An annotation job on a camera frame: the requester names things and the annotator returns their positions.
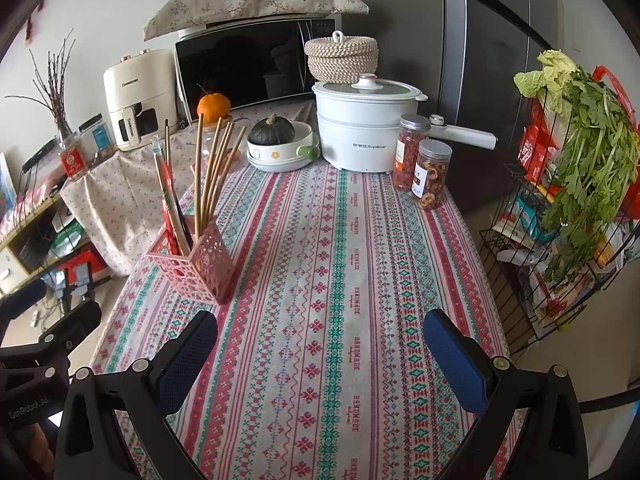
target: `patterned tablecloth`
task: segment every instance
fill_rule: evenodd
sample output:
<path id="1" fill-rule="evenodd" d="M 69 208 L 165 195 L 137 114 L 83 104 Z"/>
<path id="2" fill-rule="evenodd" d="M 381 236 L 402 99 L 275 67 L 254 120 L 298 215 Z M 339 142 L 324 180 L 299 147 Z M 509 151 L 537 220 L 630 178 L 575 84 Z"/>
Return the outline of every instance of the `patterned tablecloth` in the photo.
<path id="1" fill-rule="evenodd" d="M 190 204 L 192 193 L 183 198 Z M 507 354 L 482 265 L 447 196 L 424 213 L 386 174 L 323 161 L 229 180 L 218 222 L 236 263 L 220 338 L 169 422 L 208 478 L 432 478 L 472 418 L 426 350 L 442 307 Z M 210 305 L 182 300 L 143 257 L 94 355 L 97 373 L 152 357 Z M 123 421 L 143 476 L 153 477 Z M 510 431 L 494 462 L 504 467 Z"/>

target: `red label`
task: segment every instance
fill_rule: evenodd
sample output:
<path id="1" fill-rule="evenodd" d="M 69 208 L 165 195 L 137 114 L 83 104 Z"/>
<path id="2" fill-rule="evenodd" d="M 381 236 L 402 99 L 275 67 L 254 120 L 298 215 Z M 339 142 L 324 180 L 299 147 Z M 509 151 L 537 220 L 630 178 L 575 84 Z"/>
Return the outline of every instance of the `red label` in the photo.
<path id="1" fill-rule="evenodd" d="M 60 155 L 62 166 L 68 176 L 74 176 L 85 169 L 84 159 L 77 147 L 72 147 Z"/>

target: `leafy vegetable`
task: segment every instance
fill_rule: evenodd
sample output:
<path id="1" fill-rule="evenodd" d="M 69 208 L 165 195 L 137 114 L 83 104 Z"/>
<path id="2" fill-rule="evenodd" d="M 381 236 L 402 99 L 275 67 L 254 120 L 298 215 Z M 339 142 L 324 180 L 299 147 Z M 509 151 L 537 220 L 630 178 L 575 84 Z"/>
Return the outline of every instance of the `leafy vegetable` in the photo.
<path id="1" fill-rule="evenodd" d="M 570 114 L 554 177 L 562 190 L 542 219 L 542 227 L 558 230 L 564 242 L 547 271 L 549 278 L 560 282 L 593 256 L 636 179 L 640 149 L 624 108 L 604 84 L 559 51 L 543 52 L 538 59 L 545 67 L 517 74 L 518 89 L 524 96 L 538 95 L 542 103 L 547 92 L 553 110 Z"/>

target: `perforated pink basket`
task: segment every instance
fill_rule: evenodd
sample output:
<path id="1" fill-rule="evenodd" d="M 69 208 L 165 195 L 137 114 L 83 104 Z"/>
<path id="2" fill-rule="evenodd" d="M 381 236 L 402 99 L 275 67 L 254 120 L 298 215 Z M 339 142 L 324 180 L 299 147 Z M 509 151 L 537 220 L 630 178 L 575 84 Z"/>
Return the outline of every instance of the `perforated pink basket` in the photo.
<path id="1" fill-rule="evenodd" d="M 193 216 L 187 216 L 185 220 L 193 233 Z M 164 276 L 182 297 L 211 304 L 224 302 L 234 263 L 222 241 L 215 218 L 204 229 L 189 256 L 176 256 L 169 252 L 164 229 L 146 255 L 162 269 Z"/>

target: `black microwave door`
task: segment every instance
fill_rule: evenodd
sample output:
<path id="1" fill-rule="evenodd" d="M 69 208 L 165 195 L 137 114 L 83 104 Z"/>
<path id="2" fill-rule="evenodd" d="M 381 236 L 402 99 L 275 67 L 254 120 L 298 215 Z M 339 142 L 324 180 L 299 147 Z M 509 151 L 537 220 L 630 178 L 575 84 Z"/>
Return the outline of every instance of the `black microwave door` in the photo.
<path id="1" fill-rule="evenodd" d="M 220 92 L 238 108 L 305 92 L 306 59 L 297 20 L 215 30 L 175 47 L 192 120 L 206 93 Z"/>

